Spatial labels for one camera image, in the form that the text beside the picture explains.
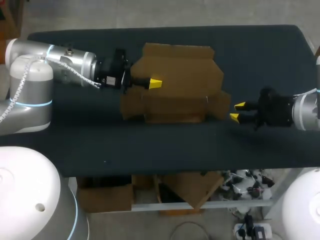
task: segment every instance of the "wire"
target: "wire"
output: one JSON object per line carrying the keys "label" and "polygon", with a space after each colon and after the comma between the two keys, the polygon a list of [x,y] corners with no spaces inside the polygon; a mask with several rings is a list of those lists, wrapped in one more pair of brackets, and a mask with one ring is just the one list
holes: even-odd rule
{"label": "wire", "polygon": [[314,89],[311,89],[310,91],[306,91],[306,92],[304,92],[304,93],[295,94],[294,96],[313,94],[313,93],[315,93],[316,91],[317,91],[317,89],[314,88]]}
{"label": "wire", "polygon": [[209,234],[207,233],[207,231],[205,230],[205,228],[204,228],[203,226],[201,226],[200,224],[195,223],[195,222],[192,222],[192,221],[185,221],[185,222],[183,222],[183,223],[180,223],[178,226],[176,226],[176,227],[174,228],[174,230],[172,231],[169,240],[172,240],[173,237],[174,237],[174,235],[175,235],[175,233],[177,232],[177,230],[178,230],[181,226],[183,226],[183,225],[185,225],[185,224],[192,224],[192,225],[198,226],[198,227],[204,232],[204,234],[205,234],[205,239],[206,239],[206,240],[210,240]]}
{"label": "wire", "polygon": [[18,88],[16,89],[16,92],[14,94],[14,97],[12,98],[12,101],[10,102],[9,106],[6,108],[6,110],[2,113],[2,115],[0,116],[0,123],[5,120],[5,118],[8,116],[8,114],[11,112],[11,110],[14,108],[14,106],[16,105],[16,102],[21,94],[21,91],[26,83],[27,80],[27,76],[29,74],[30,71],[30,67],[31,64],[41,60],[42,57],[41,56],[33,56],[29,59],[29,61],[27,62],[27,64],[24,67],[24,72],[20,81],[20,84],[18,86]]}
{"label": "wire", "polygon": [[72,72],[73,74],[75,74],[78,78],[84,80],[85,82],[87,82],[88,84],[94,86],[95,88],[99,89],[101,87],[101,83],[97,83],[97,82],[94,82],[94,81],[91,81],[90,79],[82,76],[80,73],[78,73],[74,68],[70,67],[68,64],[66,64],[65,62],[61,62],[61,61],[58,61],[58,60],[53,60],[53,59],[49,59],[49,58],[46,58],[45,60],[49,61],[49,62],[52,62],[52,63],[55,63],[55,64],[58,64],[59,66],[69,70],[70,72]]}

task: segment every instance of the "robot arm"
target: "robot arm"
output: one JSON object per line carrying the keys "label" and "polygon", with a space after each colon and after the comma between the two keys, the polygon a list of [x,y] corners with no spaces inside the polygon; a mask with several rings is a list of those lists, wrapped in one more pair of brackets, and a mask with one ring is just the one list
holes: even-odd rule
{"label": "robot arm", "polygon": [[253,115],[231,113],[231,119],[239,124],[253,123],[255,130],[263,125],[290,127],[292,124],[298,130],[320,130],[320,57],[316,67],[315,89],[302,94],[281,96],[273,88],[265,87],[260,92],[258,102],[242,102],[234,106],[237,111],[256,111]]}
{"label": "robot arm", "polygon": [[150,79],[131,77],[121,49],[111,59],[98,60],[92,52],[14,39],[7,46],[5,64],[10,98],[0,102],[0,135],[36,132],[50,125],[54,80],[124,92],[132,85],[155,87]]}

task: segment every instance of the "dark table cover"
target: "dark table cover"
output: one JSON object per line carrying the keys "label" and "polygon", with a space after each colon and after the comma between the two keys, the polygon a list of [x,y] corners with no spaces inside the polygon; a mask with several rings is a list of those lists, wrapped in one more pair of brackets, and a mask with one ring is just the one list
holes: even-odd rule
{"label": "dark table cover", "polygon": [[[283,95],[316,86],[315,57],[293,25],[201,26],[66,30],[33,33],[29,40],[111,57],[126,49],[129,61],[146,42],[211,46],[224,72],[222,89],[235,103],[255,101],[264,86]],[[0,146],[22,146],[48,157],[66,177],[162,174],[320,165],[320,134],[292,128],[239,126],[225,121],[200,124],[127,122],[120,92],[55,84],[47,130],[0,137]]]}

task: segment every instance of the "floor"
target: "floor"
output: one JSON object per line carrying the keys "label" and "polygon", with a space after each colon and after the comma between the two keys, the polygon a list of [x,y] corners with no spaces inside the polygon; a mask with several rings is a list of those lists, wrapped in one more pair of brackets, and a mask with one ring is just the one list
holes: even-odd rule
{"label": "floor", "polygon": [[[320,45],[319,9],[319,0],[31,0],[25,3],[22,37],[67,29],[294,24],[315,51]],[[0,78],[4,98],[9,84],[3,65]],[[231,240],[235,218],[226,209],[212,209],[181,217],[156,212],[91,214],[89,220],[93,240],[169,240],[172,230],[185,221],[204,226],[212,240]],[[285,239],[280,214],[271,224]],[[206,239],[196,232],[184,228],[177,239]]]}

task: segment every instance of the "open cardboard box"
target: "open cardboard box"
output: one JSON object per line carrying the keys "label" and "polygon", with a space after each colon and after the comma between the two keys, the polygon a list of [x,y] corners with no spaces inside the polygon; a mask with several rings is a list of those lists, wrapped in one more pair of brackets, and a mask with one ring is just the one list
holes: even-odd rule
{"label": "open cardboard box", "polygon": [[115,185],[117,181],[108,177],[77,177],[76,180],[76,196],[86,213],[131,211],[134,193],[127,180],[122,180],[121,185]]}
{"label": "open cardboard box", "polygon": [[155,175],[153,180],[159,203],[163,202],[159,188],[162,183],[180,199],[179,202],[183,200],[198,210],[223,183],[224,178],[218,172],[208,171]]}
{"label": "open cardboard box", "polygon": [[221,91],[224,73],[213,57],[208,46],[146,43],[131,76],[160,80],[162,87],[128,89],[121,97],[123,118],[144,115],[147,123],[199,123],[206,115],[224,119],[231,96]]}

